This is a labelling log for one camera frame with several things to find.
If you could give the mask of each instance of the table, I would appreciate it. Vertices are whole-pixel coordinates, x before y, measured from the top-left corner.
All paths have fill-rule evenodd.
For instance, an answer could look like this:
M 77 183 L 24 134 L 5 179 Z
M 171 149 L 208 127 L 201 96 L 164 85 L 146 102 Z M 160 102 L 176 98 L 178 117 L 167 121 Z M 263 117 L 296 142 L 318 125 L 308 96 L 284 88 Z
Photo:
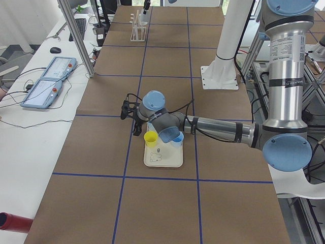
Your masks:
M 75 17 L 89 19 L 87 14 L 76 14 Z M 54 35 L 64 22 L 62 18 L 55 25 L 49 36 Z M 24 71 L 46 67 L 55 56 L 75 57 L 77 62 L 81 64 L 82 60 L 74 42 L 68 41 L 69 34 L 69 29 L 66 27 L 59 35 L 61 41 L 58 39 L 45 40 Z M 84 43 L 88 53 L 91 53 L 93 45 L 96 45 L 96 36 L 93 34 L 92 26 L 89 23 L 87 24 Z M 49 50 L 53 46 L 61 48 L 62 53 L 51 54 Z M 23 90 L 26 80 L 31 79 L 36 82 L 42 72 L 43 70 L 40 70 L 21 76 L 9 92 Z M 13 100 L 6 96 L 0 103 L 0 116 L 2 120 L 24 127 L 48 120 L 73 120 L 76 108 L 80 103 L 88 82 L 83 65 L 76 69 L 69 77 L 69 81 L 72 84 L 72 88 L 62 108 L 36 111 L 22 108 L 19 105 L 4 107 L 14 104 Z M 62 93 L 51 107 L 58 107 L 62 104 L 63 97 L 69 87 L 69 83 L 65 82 Z M 25 94 L 13 94 L 13 96 L 17 102 L 20 102 Z M 0 123 L 2 138 L 0 140 L 0 153 L 2 157 L 0 171 L 0 184 L 2 185 L 0 196 L 1 211 L 34 218 L 70 126 L 71 123 L 57 122 L 29 129 L 21 129 Z M 26 234 L 2 231 L 0 233 L 0 243 L 23 243 L 26 236 Z
M 202 90 L 221 9 L 154 7 L 147 41 L 130 43 L 135 10 L 118 8 L 25 243 L 290 243 L 260 151 L 185 135 L 182 167 L 143 164 L 144 140 L 119 119 L 126 93 L 160 90 L 170 110 L 195 98 L 203 117 L 251 115 L 244 85 Z

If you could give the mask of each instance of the metal pole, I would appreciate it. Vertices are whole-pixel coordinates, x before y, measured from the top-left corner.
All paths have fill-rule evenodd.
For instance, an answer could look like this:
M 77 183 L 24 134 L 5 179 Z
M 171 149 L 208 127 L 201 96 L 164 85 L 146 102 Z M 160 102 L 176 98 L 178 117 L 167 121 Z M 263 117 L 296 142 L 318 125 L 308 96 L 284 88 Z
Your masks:
M 73 36 L 73 40 L 77 46 L 77 49 L 81 56 L 81 59 L 82 59 L 83 63 L 85 64 L 87 73 L 89 74 L 89 77 L 92 78 L 94 76 L 94 69 L 90 62 L 90 59 L 89 59 L 89 56 L 87 53 L 87 49 L 83 43 L 83 39 L 80 35 L 76 21 L 73 17 L 73 13 L 71 11 L 68 0 L 57 0 L 57 2 L 61 8 L 64 18 L 66 19 L 67 25 L 70 29 L 72 36 Z

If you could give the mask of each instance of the screen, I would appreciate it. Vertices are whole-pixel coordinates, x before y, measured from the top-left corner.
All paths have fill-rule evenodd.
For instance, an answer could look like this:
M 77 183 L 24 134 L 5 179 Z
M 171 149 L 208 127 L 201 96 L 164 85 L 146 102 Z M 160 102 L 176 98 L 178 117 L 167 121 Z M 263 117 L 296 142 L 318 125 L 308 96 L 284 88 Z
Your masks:
M 55 84 L 56 81 L 40 80 L 36 87 L 31 91 L 24 104 L 43 105 Z
M 72 59 L 70 58 L 57 57 L 51 64 L 51 66 L 48 68 L 48 70 L 45 72 L 43 77 L 54 79 L 62 78 L 67 70 L 68 64 L 71 63 L 71 60 Z

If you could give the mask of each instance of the yellow cup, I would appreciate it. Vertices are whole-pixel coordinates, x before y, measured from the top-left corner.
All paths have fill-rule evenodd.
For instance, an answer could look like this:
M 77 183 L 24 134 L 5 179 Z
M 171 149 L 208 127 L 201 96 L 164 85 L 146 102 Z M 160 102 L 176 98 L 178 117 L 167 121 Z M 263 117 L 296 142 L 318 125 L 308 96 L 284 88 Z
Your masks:
M 143 136 L 148 147 L 154 147 L 157 144 L 158 134 L 156 131 L 148 131 Z

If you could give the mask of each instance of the plastic cup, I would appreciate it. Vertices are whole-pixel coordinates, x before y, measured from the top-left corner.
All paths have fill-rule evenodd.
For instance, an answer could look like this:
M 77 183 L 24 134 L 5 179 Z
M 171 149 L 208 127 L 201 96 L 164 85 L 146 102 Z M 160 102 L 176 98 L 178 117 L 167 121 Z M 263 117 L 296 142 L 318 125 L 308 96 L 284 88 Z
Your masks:
M 148 147 L 154 147 L 157 145 L 158 134 L 155 131 L 148 131 L 143 136 L 144 140 L 146 141 L 146 145 Z
M 32 219 L 12 215 L 11 213 L 0 213 L 0 230 L 28 233 L 33 223 Z
M 171 144 L 174 147 L 180 147 L 182 145 L 183 140 L 184 140 L 184 134 L 180 132 L 179 136 L 171 141 Z

